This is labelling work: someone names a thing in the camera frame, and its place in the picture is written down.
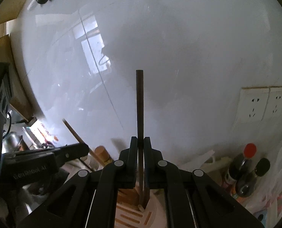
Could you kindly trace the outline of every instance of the wooden container lid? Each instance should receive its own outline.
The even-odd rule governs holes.
[[[104,146],[96,147],[95,154],[104,162],[110,158],[110,155]]]

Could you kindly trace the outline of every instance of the bottle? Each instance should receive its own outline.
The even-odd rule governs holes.
[[[260,159],[255,169],[248,174],[244,174],[233,186],[231,190],[232,197],[240,203],[244,198],[249,197],[255,190],[256,182],[268,172],[270,166],[268,159]]]
[[[228,193],[230,193],[232,186],[237,180],[246,173],[250,159],[255,155],[256,151],[256,146],[253,143],[249,143],[245,146],[243,154],[237,155],[231,162],[221,185]]]
[[[103,161],[105,165],[114,161],[104,146],[96,147],[95,154]]]

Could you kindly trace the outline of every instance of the red bottle cap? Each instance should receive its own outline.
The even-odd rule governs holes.
[[[253,143],[249,143],[245,146],[243,154],[246,158],[250,159],[255,155],[256,151],[257,147]]]

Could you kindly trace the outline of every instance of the wooden stick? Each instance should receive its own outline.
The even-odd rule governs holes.
[[[145,209],[148,201],[150,200],[150,188],[146,185],[146,182],[144,182],[144,190],[143,190],[143,201],[142,206]]]
[[[136,91],[137,91],[137,133],[138,133],[138,171],[140,198],[139,203],[143,204],[143,139],[144,139],[144,90],[143,70],[136,70]]]
[[[68,128],[68,130],[72,133],[72,135],[76,138],[76,140],[79,142],[79,143],[84,143],[86,144],[82,139],[81,137],[74,131],[74,129],[69,125],[69,123],[65,120],[65,119],[62,119],[63,123],[65,124],[65,126]],[[89,154],[91,156],[93,156],[100,165],[102,165],[103,167],[105,166],[105,164],[103,163],[103,161],[93,152],[93,150],[89,149]]]

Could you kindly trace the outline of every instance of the white tiled wall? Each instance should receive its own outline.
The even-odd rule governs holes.
[[[27,11],[30,1],[12,50],[60,144],[75,142],[65,118],[92,149],[103,144],[117,158],[136,135],[136,69],[145,136],[166,160],[278,144],[282,118],[232,130],[241,87],[282,86],[277,0],[51,0]]]

